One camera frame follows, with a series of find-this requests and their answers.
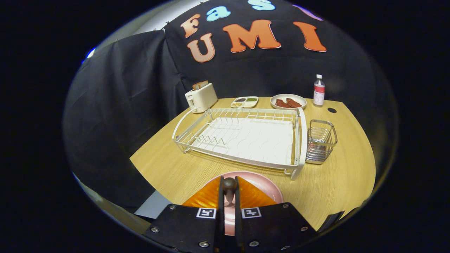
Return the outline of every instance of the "white dish rack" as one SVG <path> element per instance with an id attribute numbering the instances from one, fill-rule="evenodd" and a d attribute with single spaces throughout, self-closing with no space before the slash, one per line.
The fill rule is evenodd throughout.
<path id="1" fill-rule="evenodd" d="M 283 170 L 295 180 L 306 160 L 307 125 L 303 109 L 209 109 L 172 139 L 190 150 L 262 167 Z"/>

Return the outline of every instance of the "pink plate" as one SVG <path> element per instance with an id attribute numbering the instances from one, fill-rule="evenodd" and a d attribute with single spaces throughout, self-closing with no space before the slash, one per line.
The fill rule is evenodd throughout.
<path id="1" fill-rule="evenodd" d="M 283 195 L 281 194 L 280 189 L 278 189 L 278 187 L 276 186 L 275 183 L 273 183 L 270 179 L 268 179 L 267 177 L 265 177 L 263 175 L 260 175 L 260 174 L 254 173 L 254 172 L 240 171 L 240 172 L 228 172 L 228 173 L 222 174 L 220 176 L 223 176 L 224 179 L 227 177 L 234 178 L 235 176 L 240 176 L 241 178 L 250 182 L 252 185 L 256 186 L 258 189 L 262 190 L 265 194 L 267 194 L 267 196 L 271 197 L 276 203 L 283 202 Z M 209 180 L 208 183 L 213 181 L 216 178 L 217 177 Z M 233 199 L 231 207 L 226 207 L 230 203 L 224 197 L 225 235 L 234 236 L 234 217 L 235 217 L 234 202 L 235 202 L 235 199 Z"/>

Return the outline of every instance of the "black knob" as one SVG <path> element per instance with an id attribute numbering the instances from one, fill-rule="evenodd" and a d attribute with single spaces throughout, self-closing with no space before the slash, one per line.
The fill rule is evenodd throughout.
<path id="1" fill-rule="evenodd" d="M 227 177 L 223 181 L 222 189 L 223 194 L 225 194 L 226 200 L 231 204 L 234 198 L 234 193 L 236 192 L 237 182 L 232 177 Z"/>

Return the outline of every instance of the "orange letter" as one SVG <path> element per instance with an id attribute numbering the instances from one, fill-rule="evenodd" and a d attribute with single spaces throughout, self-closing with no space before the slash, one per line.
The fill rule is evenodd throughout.
<path id="1" fill-rule="evenodd" d="M 245 30 L 242 26 L 238 24 L 228 25 L 222 28 L 228 33 L 231 39 L 232 53 L 242 52 L 246 49 L 245 46 L 241 44 L 244 42 L 248 47 L 254 49 L 256 46 L 256 39 L 259 37 L 259 48 L 279 48 L 281 44 L 275 39 L 270 24 L 272 22 L 269 20 L 261 19 L 255 20 L 250 27 L 250 31 Z"/>
<path id="2" fill-rule="evenodd" d="M 194 28 L 194 26 L 198 26 L 198 20 L 196 20 L 196 18 L 199 17 L 200 14 L 195 14 L 190 19 L 181 24 L 181 27 L 183 27 L 184 31 L 186 32 L 186 38 L 193 35 L 193 33 L 198 30 L 197 28 Z"/>
<path id="3" fill-rule="evenodd" d="M 188 44 L 188 48 L 191 49 L 191 53 L 192 56 L 194 57 L 194 59 L 200 63 L 204 63 L 207 62 L 209 60 L 211 60 L 214 57 L 214 45 L 212 44 L 211 41 L 211 33 L 207 33 L 203 36 L 200 37 L 200 40 L 202 40 L 203 42 L 205 42 L 206 45 L 206 49 L 208 49 L 208 52 L 206 54 L 201 54 L 200 53 L 200 49 L 198 48 L 198 40 L 194 40 L 189 42 Z"/>
<path id="4" fill-rule="evenodd" d="M 315 32 L 315 26 L 303 22 L 294 22 L 294 25 L 298 26 L 301 32 L 303 32 L 303 36 L 305 36 L 306 40 L 305 44 L 303 45 L 306 49 L 319 52 L 327 51 L 327 49 L 320 42 L 317 33 Z"/>

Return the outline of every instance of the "white toaster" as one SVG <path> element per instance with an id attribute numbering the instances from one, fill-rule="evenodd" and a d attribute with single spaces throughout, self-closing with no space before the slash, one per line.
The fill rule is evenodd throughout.
<path id="1" fill-rule="evenodd" d="M 203 113 L 217 102 L 216 91 L 212 83 L 208 83 L 198 90 L 189 91 L 185 97 L 191 109 L 197 108 L 192 111 L 193 113 Z"/>

